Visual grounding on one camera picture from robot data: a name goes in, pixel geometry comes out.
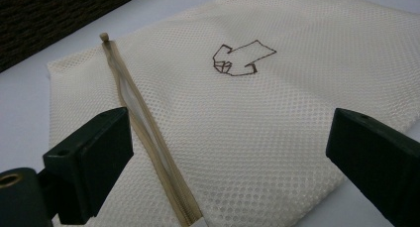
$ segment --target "white surface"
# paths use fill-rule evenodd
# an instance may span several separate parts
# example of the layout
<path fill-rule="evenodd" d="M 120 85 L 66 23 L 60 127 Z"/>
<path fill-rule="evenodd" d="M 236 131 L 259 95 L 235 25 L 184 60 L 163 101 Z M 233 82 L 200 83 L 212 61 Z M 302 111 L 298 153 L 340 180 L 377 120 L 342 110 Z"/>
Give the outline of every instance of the white surface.
<path fill-rule="evenodd" d="M 117 38 L 210 0 L 133 0 L 42 52 L 0 73 L 0 171 L 43 168 L 49 148 L 50 81 L 47 62 Z M 420 0 L 368 0 L 420 13 Z M 417 124 L 409 133 L 420 138 Z M 391 226 L 349 182 L 303 218 L 297 226 Z"/>

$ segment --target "drawn arrow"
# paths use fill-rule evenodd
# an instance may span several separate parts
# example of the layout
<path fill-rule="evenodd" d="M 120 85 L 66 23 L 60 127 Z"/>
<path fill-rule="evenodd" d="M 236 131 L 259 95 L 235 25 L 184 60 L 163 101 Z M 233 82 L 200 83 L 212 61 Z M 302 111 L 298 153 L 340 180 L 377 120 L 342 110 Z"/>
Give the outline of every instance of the drawn arrow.
<path fill-rule="evenodd" d="M 255 62 L 275 54 L 276 51 L 258 40 L 233 50 L 222 45 L 214 54 L 214 68 L 232 76 L 249 75 L 257 72 Z"/>

